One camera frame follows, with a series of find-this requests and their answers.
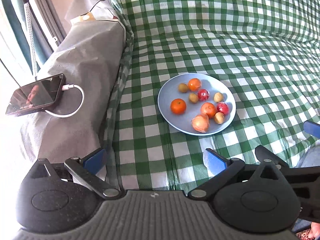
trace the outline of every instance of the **red radish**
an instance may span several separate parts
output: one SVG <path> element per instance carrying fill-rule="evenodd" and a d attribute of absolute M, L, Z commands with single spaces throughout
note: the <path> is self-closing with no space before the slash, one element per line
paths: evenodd
<path fill-rule="evenodd" d="M 205 101 L 209 98 L 209 91 L 207 89 L 200 89 L 198 91 L 198 98 L 200 101 Z"/>
<path fill-rule="evenodd" d="M 218 112 L 221 112 L 224 115 L 227 115 L 229 113 L 229 107 L 225 102 L 217 103 L 217 110 Z"/>

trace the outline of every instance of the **phone screen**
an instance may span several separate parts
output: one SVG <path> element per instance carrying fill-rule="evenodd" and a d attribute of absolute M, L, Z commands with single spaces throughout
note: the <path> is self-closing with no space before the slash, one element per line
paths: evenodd
<path fill-rule="evenodd" d="M 61 81 L 62 78 L 57 75 L 15 90 L 6 114 L 53 103 L 56 100 Z"/>

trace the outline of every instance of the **ribbed gray panel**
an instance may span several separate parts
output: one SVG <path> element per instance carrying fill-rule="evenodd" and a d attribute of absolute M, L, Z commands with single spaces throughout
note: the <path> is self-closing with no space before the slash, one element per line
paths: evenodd
<path fill-rule="evenodd" d="M 20 230 L 15 239 L 293 240 L 297 238 L 290 231 L 261 236 L 229 228 L 213 215 L 206 202 L 190 200 L 182 191 L 129 190 L 122 199 L 105 201 L 95 216 L 79 228 L 55 235 L 40 235 Z"/>

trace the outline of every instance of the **plate rim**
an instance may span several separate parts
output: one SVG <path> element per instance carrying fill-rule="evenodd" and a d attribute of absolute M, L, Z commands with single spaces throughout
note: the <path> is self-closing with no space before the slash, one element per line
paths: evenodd
<path fill-rule="evenodd" d="M 231 95 L 232 95 L 232 97 L 233 97 L 233 100 L 235 101 L 235 111 L 234 111 L 233 116 L 230 115 L 230 120 L 231 120 L 230 124 L 229 124 L 226 128 L 222 129 L 221 131 L 216 131 L 216 132 L 212 132 L 212 133 L 203 133 L 203 134 L 187 132 L 187 131 L 184 131 L 184 130 L 182 130 L 182 129 L 176 127 L 176 126 L 174 126 L 173 124 L 171 124 L 171 123 L 168 121 L 168 119 L 164 116 L 164 114 L 162 113 L 161 108 L 159 107 L 159 95 L 160 95 L 160 93 L 161 93 L 162 88 L 163 88 L 163 87 L 165 86 L 165 84 L 167 84 L 170 80 L 172 80 L 172 79 L 174 79 L 174 78 L 176 78 L 176 77 L 178 77 L 178 76 L 188 75 L 188 74 L 197 74 L 197 75 L 201 75 L 201 76 L 209 76 L 209 77 L 211 77 L 211 78 L 219 81 L 220 83 L 222 83 L 220 80 L 218 80 L 218 79 L 210 76 L 209 74 L 192 73 L 192 72 L 191 72 L 191 73 L 178 74 L 178 75 L 176 75 L 176 76 L 168 79 L 168 80 L 161 86 L 161 88 L 160 88 L 160 90 L 159 90 L 159 93 L 158 93 L 158 98 L 157 98 L 158 109 L 159 109 L 162 117 L 167 121 L 167 123 L 168 123 L 169 125 L 171 125 L 171 126 L 174 127 L 175 129 L 177 129 L 177 130 L 179 130 L 180 132 L 183 132 L 183 133 L 185 133 L 185 134 L 194 135 L 194 136 L 208 136 L 208 135 L 213 135 L 213 134 L 222 132 L 224 129 L 226 129 L 226 128 L 232 123 L 233 119 L 234 119 L 235 116 L 236 116 L 236 100 L 235 100 L 235 97 L 233 96 L 233 94 L 232 94 L 232 92 L 230 91 L 230 89 L 229 89 L 225 84 L 223 84 L 223 83 L 222 83 L 222 84 L 229 90 L 229 92 L 231 93 Z"/>

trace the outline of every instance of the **green and white checkered tablecloth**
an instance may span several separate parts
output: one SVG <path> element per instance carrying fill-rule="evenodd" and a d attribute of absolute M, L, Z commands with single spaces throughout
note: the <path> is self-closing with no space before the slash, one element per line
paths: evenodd
<path fill-rule="evenodd" d="M 261 144 L 295 166 L 317 144 L 302 125 L 320 121 L 319 0 L 112 1 L 129 37 L 106 138 L 122 187 L 188 192 L 211 176 L 207 147 L 256 163 Z M 161 86 L 187 72 L 233 93 L 236 116 L 222 132 L 187 135 L 161 116 Z"/>

